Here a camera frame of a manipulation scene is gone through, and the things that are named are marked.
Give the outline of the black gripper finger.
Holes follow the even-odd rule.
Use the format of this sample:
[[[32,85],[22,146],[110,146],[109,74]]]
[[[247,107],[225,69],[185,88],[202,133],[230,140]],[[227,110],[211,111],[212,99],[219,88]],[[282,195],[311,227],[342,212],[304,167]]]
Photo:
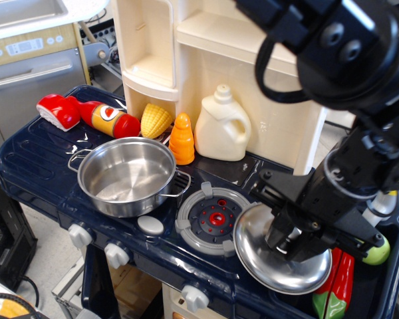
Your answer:
[[[327,244],[316,233],[294,229],[288,236],[286,259],[301,263],[321,255],[327,249]]]
[[[284,205],[276,214],[265,236],[267,246],[275,252],[288,253],[291,240],[289,235],[294,230],[294,224],[290,218],[288,206]]]

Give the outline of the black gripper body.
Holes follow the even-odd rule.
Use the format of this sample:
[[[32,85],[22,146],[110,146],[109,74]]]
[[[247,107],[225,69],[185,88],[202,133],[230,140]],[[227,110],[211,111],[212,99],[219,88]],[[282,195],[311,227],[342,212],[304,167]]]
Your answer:
[[[327,250],[363,259],[370,248],[383,245],[382,234],[358,210],[364,200],[338,185],[324,164],[303,176],[262,169],[250,194],[272,214],[287,205],[294,228],[316,233]]]

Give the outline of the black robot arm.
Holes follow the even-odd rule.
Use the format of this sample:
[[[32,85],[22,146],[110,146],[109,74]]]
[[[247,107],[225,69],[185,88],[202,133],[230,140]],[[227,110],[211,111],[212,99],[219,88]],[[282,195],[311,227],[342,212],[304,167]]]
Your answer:
[[[383,244],[357,207],[399,191],[399,5],[386,1],[238,1],[265,32],[255,77],[272,101],[312,100],[354,114],[351,133],[306,176],[264,170],[254,189],[281,204],[265,240],[285,261]]]

